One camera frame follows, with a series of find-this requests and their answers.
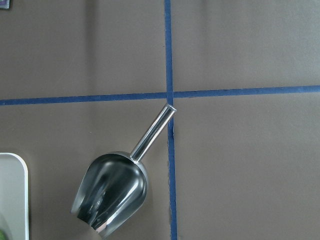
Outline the beige plastic tray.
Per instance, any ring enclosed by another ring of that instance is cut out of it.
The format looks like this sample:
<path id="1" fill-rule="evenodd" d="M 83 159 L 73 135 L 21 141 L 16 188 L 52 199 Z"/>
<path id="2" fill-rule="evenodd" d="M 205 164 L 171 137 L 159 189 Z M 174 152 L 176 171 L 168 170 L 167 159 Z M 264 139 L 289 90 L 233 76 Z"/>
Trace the beige plastic tray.
<path id="1" fill-rule="evenodd" d="M 29 237 L 28 167 L 17 154 L 0 154 L 0 233 L 7 240 Z"/>

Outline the steel ice scoop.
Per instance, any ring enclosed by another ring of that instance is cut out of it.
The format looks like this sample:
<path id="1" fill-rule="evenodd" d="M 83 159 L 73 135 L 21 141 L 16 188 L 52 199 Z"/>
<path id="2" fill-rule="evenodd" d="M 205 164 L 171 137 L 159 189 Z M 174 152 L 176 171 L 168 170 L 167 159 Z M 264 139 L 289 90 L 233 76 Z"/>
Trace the steel ice scoop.
<path id="1" fill-rule="evenodd" d="M 109 152 L 89 165 L 70 212 L 101 239 L 106 240 L 144 204 L 149 178 L 142 159 L 176 112 L 165 104 L 131 152 Z"/>

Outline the folded grey cloth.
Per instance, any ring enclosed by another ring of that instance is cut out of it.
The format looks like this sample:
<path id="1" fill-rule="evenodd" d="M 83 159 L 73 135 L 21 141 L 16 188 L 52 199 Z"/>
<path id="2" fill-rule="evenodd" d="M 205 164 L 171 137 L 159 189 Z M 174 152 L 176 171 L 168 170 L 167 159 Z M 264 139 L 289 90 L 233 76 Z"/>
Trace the folded grey cloth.
<path id="1" fill-rule="evenodd" d="M 0 0 L 0 9 L 8 10 L 10 8 L 10 0 Z"/>

